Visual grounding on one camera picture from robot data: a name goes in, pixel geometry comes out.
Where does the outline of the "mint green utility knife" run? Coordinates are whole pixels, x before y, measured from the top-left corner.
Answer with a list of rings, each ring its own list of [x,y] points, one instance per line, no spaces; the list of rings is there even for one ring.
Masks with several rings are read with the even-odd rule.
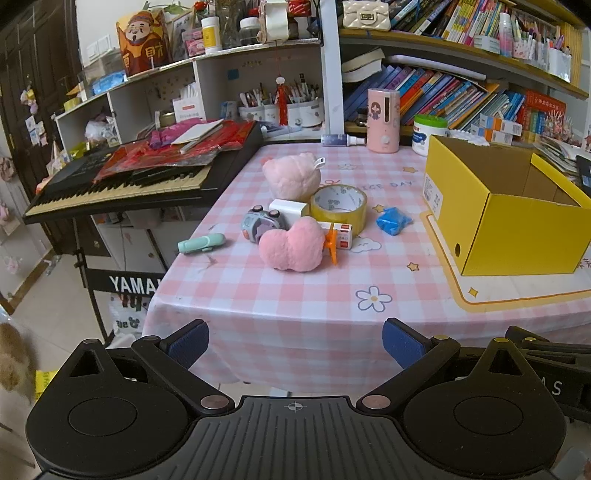
[[[187,255],[196,252],[207,252],[213,248],[224,246],[226,238],[221,233],[211,233],[200,237],[183,240],[177,244],[179,253]]]

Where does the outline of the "blue wrapper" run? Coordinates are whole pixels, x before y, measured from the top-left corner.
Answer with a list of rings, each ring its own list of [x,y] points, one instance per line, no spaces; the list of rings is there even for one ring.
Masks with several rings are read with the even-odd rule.
[[[385,209],[377,218],[378,227],[390,236],[398,236],[412,223],[413,219],[396,207]]]

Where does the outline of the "small white red box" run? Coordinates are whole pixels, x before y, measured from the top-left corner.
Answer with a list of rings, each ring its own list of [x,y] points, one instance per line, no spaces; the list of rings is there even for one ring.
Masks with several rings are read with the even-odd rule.
[[[353,246],[353,226],[345,223],[318,222],[325,234],[329,229],[335,232],[335,247],[338,249],[349,250]]]

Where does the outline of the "orange clip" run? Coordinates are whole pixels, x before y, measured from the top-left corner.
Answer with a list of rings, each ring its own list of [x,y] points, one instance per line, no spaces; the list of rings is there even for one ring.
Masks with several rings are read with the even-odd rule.
[[[329,257],[331,257],[332,264],[335,266],[338,265],[338,232],[335,231],[334,225],[331,223],[329,225],[329,231],[325,234],[325,243],[324,248],[325,250],[329,251]]]

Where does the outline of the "pink heart plush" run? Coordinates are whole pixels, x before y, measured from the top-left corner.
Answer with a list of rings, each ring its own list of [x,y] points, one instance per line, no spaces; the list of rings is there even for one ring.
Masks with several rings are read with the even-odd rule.
[[[311,272],[322,263],[325,234],[310,216],[301,217],[288,230],[266,231],[259,241],[259,256],[266,266],[280,271]]]

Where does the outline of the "yellow cardboard box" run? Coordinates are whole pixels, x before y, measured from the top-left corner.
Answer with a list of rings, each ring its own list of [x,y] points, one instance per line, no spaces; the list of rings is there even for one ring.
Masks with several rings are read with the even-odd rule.
[[[434,136],[423,197],[463,276],[570,274],[590,199],[534,151]]]

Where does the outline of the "yellow tape roll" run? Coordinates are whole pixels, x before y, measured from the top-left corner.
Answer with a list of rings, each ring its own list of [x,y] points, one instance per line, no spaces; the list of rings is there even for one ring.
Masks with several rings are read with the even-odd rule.
[[[352,226],[354,236],[366,226],[368,197],[354,186],[334,184],[318,188],[310,199],[311,216],[317,221]]]

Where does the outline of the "white charger plug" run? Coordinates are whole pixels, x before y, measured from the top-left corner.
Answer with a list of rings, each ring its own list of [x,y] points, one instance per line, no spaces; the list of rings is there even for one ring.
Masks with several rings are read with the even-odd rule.
[[[310,214],[308,203],[291,200],[274,199],[270,202],[270,209],[279,211],[286,219],[286,222],[290,224]]]

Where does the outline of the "pink pig plush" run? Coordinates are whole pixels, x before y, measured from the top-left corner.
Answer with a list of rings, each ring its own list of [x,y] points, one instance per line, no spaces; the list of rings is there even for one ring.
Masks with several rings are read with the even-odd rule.
[[[321,184],[321,169],[325,157],[311,152],[267,159],[263,163],[263,176],[273,199],[308,202]]]

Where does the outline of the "keyboard stand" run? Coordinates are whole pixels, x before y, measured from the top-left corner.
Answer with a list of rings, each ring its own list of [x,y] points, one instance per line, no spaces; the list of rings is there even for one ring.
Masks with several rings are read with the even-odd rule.
[[[99,305],[95,296],[96,292],[110,294],[124,294],[130,297],[151,298],[164,277],[160,272],[136,272],[117,271],[89,268],[87,258],[79,239],[76,220],[72,221],[76,249],[74,267],[79,271],[82,284],[87,290],[92,311],[98,325],[104,345],[108,346],[115,338],[114,330],[107,331],[103,322]]]

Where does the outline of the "white yellow placemat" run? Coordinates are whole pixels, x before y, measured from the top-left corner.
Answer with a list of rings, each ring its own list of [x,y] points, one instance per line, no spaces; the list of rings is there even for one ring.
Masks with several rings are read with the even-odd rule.
[[[420,218],[456,303],[467,311],[514,310],[590,298],[590,250],[572,274],[462,276],[433,214],[424,211]]]

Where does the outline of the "pink checkered tablecloth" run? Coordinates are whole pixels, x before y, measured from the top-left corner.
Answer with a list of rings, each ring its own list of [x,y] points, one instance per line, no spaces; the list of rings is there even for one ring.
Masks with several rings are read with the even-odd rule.
[[[368,220],[352,249],[308,273],[267,267],[242,236],[242,218],[270,204],[263,162],[311,152],[325,157],[322,182],[368,195]],[[426,336],[484,346],[521,326],[557,342],[590,339],[590,299],[503,311],[470,312],[453,297],[420,215],[425,160],[405,147],[393,155],[318,143],[264,146],[197,227],[224,234],[224,246],[179,255],[152,298],[144,333],[165,337],[201,319],[211,340],[193,372],[215,385],[246,382],[296,394],[360,395],[397,372],[382,344],[398,318]],[[413,219],[398,236],[377,225],[396,207]]]

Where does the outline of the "black Yamaha keyboard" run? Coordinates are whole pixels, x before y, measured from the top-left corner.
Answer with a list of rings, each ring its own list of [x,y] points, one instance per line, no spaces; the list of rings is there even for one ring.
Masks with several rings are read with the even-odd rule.
[[[224,121],[183,152],[151,149],[146,140],[107,149],[67,164],[23,214],[27,224],[92,214],[211,206],[263,145],[256,121]]]

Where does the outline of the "red paper stack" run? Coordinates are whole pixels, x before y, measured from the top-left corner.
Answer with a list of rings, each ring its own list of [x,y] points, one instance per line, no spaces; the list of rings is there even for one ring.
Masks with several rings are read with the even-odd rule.
[[[148,140],[119,147],[95,175],[93,183],[146,169],[207,166],[221,153],[242,150],[250,140],[256,147],[263,141],[256,121],[190,122],[182,133],[173,133],[170,127],[166,132],[155,132]]]

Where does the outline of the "white jar green lid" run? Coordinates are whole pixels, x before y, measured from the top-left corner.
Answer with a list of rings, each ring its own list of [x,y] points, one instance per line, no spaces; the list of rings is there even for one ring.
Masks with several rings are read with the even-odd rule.
[[[433,136],[448,134],[448,120],[444,117],[417,114],[414,117],[412,148],[415,153],[426,157]]]

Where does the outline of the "small spray bottle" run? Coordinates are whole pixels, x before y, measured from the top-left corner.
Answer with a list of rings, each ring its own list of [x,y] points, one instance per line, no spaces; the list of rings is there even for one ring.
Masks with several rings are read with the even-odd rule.
[[[325,147],[365,146],[366,139],[349,134],[325,134],[321,137],[321,143]]]

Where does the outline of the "pink cylindrical humidifier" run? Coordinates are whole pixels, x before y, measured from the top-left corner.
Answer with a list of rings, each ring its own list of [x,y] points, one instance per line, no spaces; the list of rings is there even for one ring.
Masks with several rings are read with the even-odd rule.
[[[368,91],[367,146],[370,151],[394,154],[399,150],[400,100],[395,90]]]

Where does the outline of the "row of colourful books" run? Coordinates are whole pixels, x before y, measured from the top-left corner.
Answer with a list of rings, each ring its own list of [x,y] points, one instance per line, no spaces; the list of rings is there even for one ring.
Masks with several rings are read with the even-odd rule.
[[[370,113],[370,89],[396,92],[400,123],[411,127],[418,115],[441,117],[452,129],[466,130],[480,115],[515,121],[526,95],[499,82],[477,81],[441,70],[380,61],[369,73],[358,69],[342,74],[346,123],[365,125]]]

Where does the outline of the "white shelf unit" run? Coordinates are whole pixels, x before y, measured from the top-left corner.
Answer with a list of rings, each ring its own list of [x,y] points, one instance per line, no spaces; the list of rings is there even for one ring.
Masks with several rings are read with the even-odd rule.
[[[55,123],[68,152],[86,140],[87,123],[101,113],[113,119],[116,142],[128,143],[155,124],[158,112],[171,111],[185,87],[190,88],[187,110],[214,120],[226,101],[238,102],[240,95],[256,89],[276,90],[279,76],[287,85],[307,83],[317,102],[315,117],[322,117],[320,41],[304,39],[235,47],[134,75],[58,115]]]

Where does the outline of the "red fortune god box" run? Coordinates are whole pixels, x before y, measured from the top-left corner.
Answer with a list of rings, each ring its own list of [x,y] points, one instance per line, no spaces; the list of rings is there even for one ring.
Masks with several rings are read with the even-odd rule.
[[[171,61],[165,15],[161,8],[140,10],[119,18],[116,32],[127,77]]]

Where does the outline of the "white yellow bottle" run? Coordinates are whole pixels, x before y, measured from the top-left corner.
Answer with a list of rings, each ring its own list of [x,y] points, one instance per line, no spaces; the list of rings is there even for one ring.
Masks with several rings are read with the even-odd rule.
[[[206,17],[201,20],[202,40],[206,54],[218,52],[222,49],[221,27],[217,16]]]

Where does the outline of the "cream quilted handbag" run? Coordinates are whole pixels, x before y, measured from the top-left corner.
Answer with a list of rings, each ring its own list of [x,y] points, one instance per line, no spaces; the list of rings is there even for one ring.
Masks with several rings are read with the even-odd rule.
[[[342,25],[346,29],[389,31],[390,7],[384,1],[343,1]]]

